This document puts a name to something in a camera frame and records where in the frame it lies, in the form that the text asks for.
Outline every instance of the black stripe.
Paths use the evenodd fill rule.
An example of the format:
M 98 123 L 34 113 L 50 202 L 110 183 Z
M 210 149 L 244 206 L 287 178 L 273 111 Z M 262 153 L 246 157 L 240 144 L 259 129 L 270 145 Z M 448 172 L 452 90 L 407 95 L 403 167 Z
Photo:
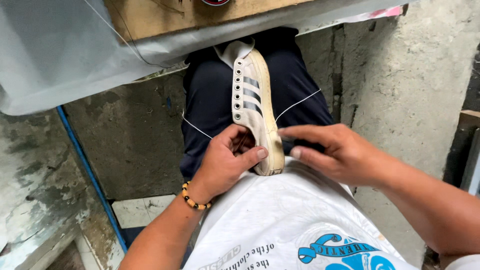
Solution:
M 248 101 L 244 101 L 243 102 L 243 107 L 244 108 L 247 108 L 247 109 L 251 109 L 251 110 L 256 110 L 262 117 L 264 116 L 262 114 L 262 110 L 260 110 L 260 108 L 257 106 L 257 104 L 255 103 L 251 103 L 251 102 L 248 102 Z
M 247 96 L 255 98 L 256 100 L 258 100 L 258 103 L 260 103 L 260 104 L 262 103 L 260 101 L 260 96 L 257 93 L 251 91 L 250 89 L 243 88 L 243 93 Z
M 253 85 L 254 87 L 260 89 L 260 85 L 258 84 L 257 81 L 255 81 L 254 79 L 250 79 L 249 77 L 243 77 L 243 82 L 244 83 L 248 83 L 248 84 L 251 84 Z

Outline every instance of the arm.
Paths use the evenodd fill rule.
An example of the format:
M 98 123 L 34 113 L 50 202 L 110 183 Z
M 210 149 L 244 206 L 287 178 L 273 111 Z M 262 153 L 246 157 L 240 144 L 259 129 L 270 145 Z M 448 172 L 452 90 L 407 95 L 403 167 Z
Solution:
M 188 195 L 194 202 L 206 204 L 228 191 L 244 171 L 267 157 L 268 152 L 263 147 L 250 149 L 239 145 L 246 132 L 245 127 L 233 124 L 210 141 L 202 165 L 188 186 Z M 245 153 L 236 152 L 239 147 Z M 201 216 L 202 211 L 191 208 L 178 195 L 137 236 L 120 270 L 178 270 Z
M 480 200 L 378 150 L 346 126 L 293 126 L 278 131 L 325 147 L 291 155 L 340 183 L 381 190 L 441 255 L 480 253 Z

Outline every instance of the white thread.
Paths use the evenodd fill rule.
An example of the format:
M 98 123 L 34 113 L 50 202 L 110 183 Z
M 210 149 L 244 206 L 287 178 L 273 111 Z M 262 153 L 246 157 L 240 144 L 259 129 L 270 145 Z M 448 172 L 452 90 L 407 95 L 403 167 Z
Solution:
M 295 106 L 295 105 L 297 105 L 297 104 L 299 104 L 299 103 L 302 103 L 302 102 L 306 101 L 308 98 L 310 98 L 311 96 L 315 95 L 316 93 L 318 93 L 318 92 L 320 92 L 320 91 L 321 91 L 321 89 L 319 89 L 319 90 L 316 91 L 315 93 L 309 95 L 308 97 L 300 100 L 299 102 L 293 104 L 292 106 L 288 107 L 286 110 L 283 111 L 283 113 L 281 113 L 281 114 L 275 119 L 275 123 L 277 122 L 278 118 L 279 118 L 280 116 L 282 116 L 282 114 L 284 114 L 286 111 L 288 111 L 289 109 L 291 109 L 293 106 Z
M 115 34 L 117 34 L 121 40 L 123 40 L 123 42 L 125 42 L 125 44 L 127 44 L 127 46 L 132 50 L 132 52 L 135 54 L 135 56 L 142 62 L 145 62 L 144 59 L 142 59 L 142 57 L 130 46 L 130 44 L 128 44 L 128 42 L 115 30 L 115 28 L 113 28 L 113 26 L 111 26 L 103 17 L 102 15 L 100 15 L 100 13 L 98 13 L 98 11 L 96 11 L 96 9 L 87 1 L 87 0 L 84 0 L 85 3 L 87 3 L 88 6 L 90 6 L 90 8 L 92 8 L 92 10 L 100 17 L 100 19 L 102 19 L 109 27 L 110 29 L 113 30 L 113 32 L 115 32 Z M 157 64 L 150 64 L 150 65 L 153 65 L 153 66 L 159 66 L 159 67 L 162 67 L 161 65 L 157 65 Z
M 300 100 L 299 102 L 293 104 L 292 106 L 288 107 L 286 110 L 284 110 L 284 111 L 275 119 L 275 123 L 277 122 L 278 118 L 279 118 L 280 116 L 282 116 L 282 114 L 283 114 L 284 112 L 288 111 L 288 110 L 291 109 L 293 106 L 298 105 L 298 104 L 306 101 L 307 99 L 309 99 L 310 97 L 312 97 L 313 95 L 315 95 L 316 93 L 318 93 L 318 92 L 320 92 L 320 91 L 321 91 L 321 89 L 319 89 L 319 90 L 316 91 L 315 93 L 309 95 L 308 97 Z M 184 114 L 184 111 L 181 112 L 181 116 L 182 116 L 182 118 L 183 118 L 189 125 L 191 125 L 192 127 L 194 127 L 196 130 L 200 131 L 203 135 L 205 135 L 205 136 L 209 137 L 210 139 L 212 139 L 212 137 L 208 136 L 207 134 L 205 134 L 205 132 L 201 131 L 201 130 L 198 129 L 196 126 L 192 125 L 192 123 L 190 123 L 187 119 L 185 119 L 185 116 L 183 116 L 183 114 Z
M 184 114 L 184 111 L 181 112 L 181 116 L 182 118 L 188 123 L 190 124 L 192 127 L 194 127 L 196 130 L 200 131 L 203 135 L 209 137 L 210 139 L 212 139 L 212 137 L 208 136 L 207 134 L 205 134 L 205 132 L 201 131 L 200 129 L 198 129 L 196 126 L 192 125 L 192 123 L 190 123 L 187 119 L 185 119 L 185 116 L 183 116 Z

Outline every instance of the dark blue pants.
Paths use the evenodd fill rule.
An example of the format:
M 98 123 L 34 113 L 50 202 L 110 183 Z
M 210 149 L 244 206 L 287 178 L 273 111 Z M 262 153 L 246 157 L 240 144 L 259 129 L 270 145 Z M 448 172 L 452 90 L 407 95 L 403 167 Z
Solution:
M 300 49 L 295 43 L 298 30 L 274 28 L 253 35 L 255 48 L 265 58 L 270 73 L 272 106 L 275 118 L 285 109 L 313 94 L 319 89 L 308 74 Z M 211 137 L 233 123 L 231 111 L 232 69 L 223 63 L 212 47 L 191 53 L 185 63 L 190 63 L 183 79 L 186 91 L 185 118 Z M 332 116 L 322 92 L 285 112 L 277 122 L 278 128 L 301 124 L 330 125 Z M 210 138 L 188 123 L 181 126 L 185 153 L 180 171 L 191 179 L 201 165 Z M 289 154 L 294 145 L 307 145 L 320 151 L 320 145 L 305 141 L 284 142 Z

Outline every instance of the wooden plank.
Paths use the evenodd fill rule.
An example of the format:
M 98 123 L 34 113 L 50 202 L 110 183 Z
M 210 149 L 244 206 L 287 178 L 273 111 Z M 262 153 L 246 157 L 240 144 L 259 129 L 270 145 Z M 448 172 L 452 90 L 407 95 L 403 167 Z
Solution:
M 309 1 L 313 0 L 230 0 L 218 7 L 201 0 L 105 0 L 104 3 L 117 32 L 130 41 L 217 25 Z

